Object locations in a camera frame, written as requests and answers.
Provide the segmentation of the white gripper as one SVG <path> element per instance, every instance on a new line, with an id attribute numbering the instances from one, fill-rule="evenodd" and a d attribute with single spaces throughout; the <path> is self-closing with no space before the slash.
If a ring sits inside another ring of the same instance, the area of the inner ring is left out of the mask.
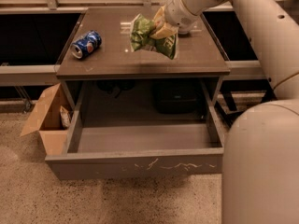
<path id="1" fill-rule="evenodd" d="M 186 8 L 183 0 L 166 0 L 165 7 L 160 7 L 153 18 L 154 29 L 150 37 L 163 39 L 175 35 L 178 29 L 191 30 L 197 19 Z"/>

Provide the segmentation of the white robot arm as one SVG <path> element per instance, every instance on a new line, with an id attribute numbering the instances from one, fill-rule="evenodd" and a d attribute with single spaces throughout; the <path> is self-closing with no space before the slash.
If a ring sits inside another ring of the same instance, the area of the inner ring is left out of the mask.
<path id="1" fill-rule="evenodd" d="M 299 224 L 299 25 L 275 0 L 166 0 L 165 20 L 179 26 L 223 1 L 275 98 L 244 111 L 226 135 L 222 224 Z"/>

